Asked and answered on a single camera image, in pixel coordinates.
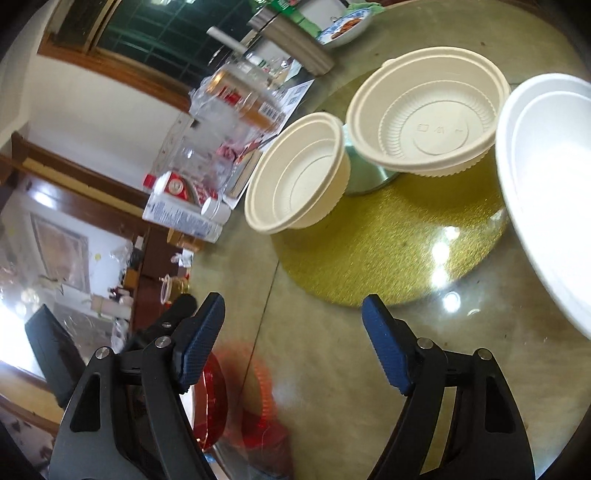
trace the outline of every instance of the barcode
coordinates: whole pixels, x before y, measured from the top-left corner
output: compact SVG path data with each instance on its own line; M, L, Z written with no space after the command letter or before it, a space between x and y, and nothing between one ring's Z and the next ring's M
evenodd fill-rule
M281 115L281 112L276 108L272 107L268 103L263 103L261 108L259 108L259 113L265 115L268 119L275 122Z

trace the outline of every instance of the white plate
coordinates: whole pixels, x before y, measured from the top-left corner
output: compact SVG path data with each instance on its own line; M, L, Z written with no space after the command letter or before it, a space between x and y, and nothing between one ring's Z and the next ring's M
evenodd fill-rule
M360 18L361 22L353 26L353 28L347 30L342 35L339 35L334 39L331 38L332 35L337 33L343 25L345 25L349 20L353 20L355 18ZM346 45L367 30L367 27L371 23L371 18L371 10L369 8L361 8L360 10L356 10L355 12L351 12L350 14L339 18L329 28L321 32L318 37L316 37L316 39L328 49Z
M591 338L591 84L551 73L517 87L499 117L496 162L530 262Z

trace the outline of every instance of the metal screw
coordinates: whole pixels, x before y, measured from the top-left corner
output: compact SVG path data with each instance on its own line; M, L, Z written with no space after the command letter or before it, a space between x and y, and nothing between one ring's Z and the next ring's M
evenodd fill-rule
M166 348L168 345L170 345L170 343L172 342L172 340L170 339L170 337L158 337L156 338L156 347L158 348Z
M109 347L102 346L96 351L95 357L97 357L100 360L100 359L106 357L107 355L109 355L110 352L111 351L109 350Z
M492 360L492 353L490 353L490 351L486 348L479 348L478 356L483 360Z
M417 340L417 345L423 350L429 350L430 348L433 348L433 340L421 337Z

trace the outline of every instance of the window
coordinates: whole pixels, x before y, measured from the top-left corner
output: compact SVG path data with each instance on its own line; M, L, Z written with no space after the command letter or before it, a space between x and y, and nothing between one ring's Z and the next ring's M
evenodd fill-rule
M178 108L213 73L217 26L237 40L250 32L248 0L62 0L40 54L76 63Z

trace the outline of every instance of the window frame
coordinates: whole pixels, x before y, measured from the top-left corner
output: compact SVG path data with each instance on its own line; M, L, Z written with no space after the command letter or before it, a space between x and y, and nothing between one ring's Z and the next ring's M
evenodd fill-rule
M79 47L59 45L55 42L55 33L51 32L54 16L64 1L61 0L56 5L46 25L37 54L104 75L144 92L182 112L189 111L191 87L143 63L98 47L101 35L122 0L106 1L90 29L84 45Z

